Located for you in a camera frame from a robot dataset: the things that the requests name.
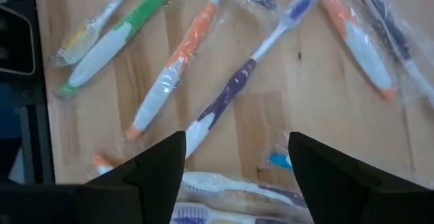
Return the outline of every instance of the wooden table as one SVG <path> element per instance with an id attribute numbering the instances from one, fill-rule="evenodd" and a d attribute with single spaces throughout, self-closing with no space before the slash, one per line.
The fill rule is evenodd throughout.
<path id="1" fill-rule="evenodd" d="M 65 34 L 101 10 L 107 0 L 37 0 L 45 61 L 56 180 L 92 177 L 91 157 L 104 151 L 126 160 L 185 129 L 275 26 L 260 7 L 224 0 L 208 40 L 176 91 L 135 145 L 123 131 L 183 33 L 207 0 L 170 0 L 154 14 L 94 82 L 70 101 L 56 89 L 70 73 L 49 63 Z M 139 0 L 127 0 L 111 24 Z M 289 0 L 278 0 L 284 7 Z M 429 0 L 396 0 L 411 20 L 434 20 Z M 191 170 L 223 173 L 296 188 L 285 170 L 264 167 L 271 145 L 300 131 L 349 155 L 434 187 L 434 111 L 425 100 L 386 102 L 367 81 L 322 6 L 287 33 L 265 57 L 241 96 L 188 160 Z"/>

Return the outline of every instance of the toothbrush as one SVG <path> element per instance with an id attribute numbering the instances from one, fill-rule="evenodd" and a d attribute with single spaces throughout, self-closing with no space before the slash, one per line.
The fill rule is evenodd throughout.
<path id="1" fill-rule="evenodd" d="M 93 20 L 87 20 L 62 44 L 56 54 L 58 64 L 71 65 L 79 62 L 92 48 L 101 34 L 102 28 L 125 0 L 110 0 L 105 10 Z"/>
<path id="2" fill-rule="evenodd" d="M 382 23 L 386 30 L 387 37 L 391 40 L 391 43 L 395 48 L 395 52 L 397 52 L 403 62 L 404 68 L 410 74 L 410 77 L 417 83 L 422 92 L 428 96 L 431 105 L 434 107 L 434 88 L 423 77 L 414 63 L 407 40 L 399 27 L 396 26 L 395 19 L 387 11 L 383 0 L 365 0 L 365 2 L 368 4 L 370 11 Z"/>
<path id="3" fill-rule="evenodd" d="M 279 200 L 289 206 L 307 208 L 304 198 L 293 191 L 286 191 L 275 187 L 267 187 L 244 181 L 234 181 L 216 173 L 185 172 L 182 176 L 181 185 L 189 193 L 215 196 L 226 190 L 248 191 L 267 198 Z"/>
<path id="4" fill-rule="evenodd" d="M 288 155 L 284 155 L 282 153 L 271 153 L 269 156 L 269 160 L 272 164 L 276 166 L 292 170 L 291 159 Z"/>
<path id="5" fill-rule="evenodd" d="M 114 167 L 99 154 L 95 154 L 92 157 L 92 163 L 96 167 L 99 175 L 106 174 L 114 169 Z"/>
<path id="6" fill-rule="evenodd" d="M 184 40 L 169 59 L 159 74 L 157 81 L 143 100 L 133 123 L 126 132 L 128 141 L 134 141 L 142 134 L 169 98 L 188 64 L 193 59 L 195 50 L 210 29 L 219 2 L 220 0 L 209 0 L 202 12 L 196 17 Z M 275 7 L 275 1 L 267 0 L 266 6 Z"/>
<path id="7" fill-rule="evenodd" d="M 286 221 L 255 217 L 249 214 L 236 214 L 208 208 L 203 204 L 177 202 L 175 204 L 170 224 L 207 224 L 215 220 L 231 221 L 242 224 L 289 224 Z"/>
<path id="8" fill-rule="evenodd" d="M 288 10 L 281 17 L 279 25 L 271 36 L 262 42 L 262 45 L 250 59 L 229 79 L 220 95 L 206 108 L 206 110 L 189 126 L 186 131 L 186 158 L 188 158 L 207 136 L 218 118 L 223 114 L 228 104 L 246 85 L 250 74 L 261 61 L 273 44 L 288 30 L 294 29 L 304 18 L 306 13 L 317 0 L 293 0 Z"/>
<path id="9" fill-rule="evenodd" d="M 322 1 L 357 63 L 380 93 L 387 100 L 394 100 L 396 91 L 392 79 L 369 35 L 362 30 L 351 11 L 339 0 Z"/>
<path id="10" fill-rule="evenodd" d="M 165 1 L 143 0 L 84 56 L 68 80 L 58 89 L 57 94 L 69 97 L 85 85 L 115 57 Z"/>

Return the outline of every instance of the green handle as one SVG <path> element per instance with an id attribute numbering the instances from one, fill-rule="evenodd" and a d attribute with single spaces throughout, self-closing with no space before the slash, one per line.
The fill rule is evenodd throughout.
<path id="1" fill-rule="evenodd" d="M 129 41 L 134 34 L 140 29 L 143 23 L 157 11 L 166 0 L 143 0 L 137 7 L 135 7 L 127 16 L 125 16 L 114 28 L 116 31 L 124 24 L 132 26 L 125 41 Z"/>

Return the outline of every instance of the wooden surface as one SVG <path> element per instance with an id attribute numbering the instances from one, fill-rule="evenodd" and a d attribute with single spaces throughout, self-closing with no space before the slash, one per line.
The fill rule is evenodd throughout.
<path id="1" fill-rule="evenodd" d="M 135 145 L 121 141 L 142 99 L 207 0 L 170 0 L 94 82 L 71 101 L 52 90 L 70 73 L 49 64 L 65 34 L 107 0 L 37 0 L 56 180 L 88 181 L 91 156 L 126 160 L 174 130 L 185 129 L 275 26 L 277 14 L 224 0 L 206 43 L 176 91 Z M 127 0 L 111 24 L 139 0 Z M 289 0 L 278 0 L 284 7 Z M 434 34 L 429 0 L 396 0 Z M 300 131 L 349 155 L 434 187 L 434 111 L 426 101 L 385 102 L 368 83 L 318 5 L 265 57 L 241 96 L 188 160 L 205 170 L 296 189 L 285 170 L 264 167 L 271 145 Z"/>

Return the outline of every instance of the green toothbrush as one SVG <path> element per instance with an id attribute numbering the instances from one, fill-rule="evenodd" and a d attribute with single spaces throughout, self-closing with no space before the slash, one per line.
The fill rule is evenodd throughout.
<path id="1" fill-rule="evenodd" d="M 165 1 L 143 0 L 84 56 L 57 94 L 64 98 L 70 97 L 98 74 Z"/>

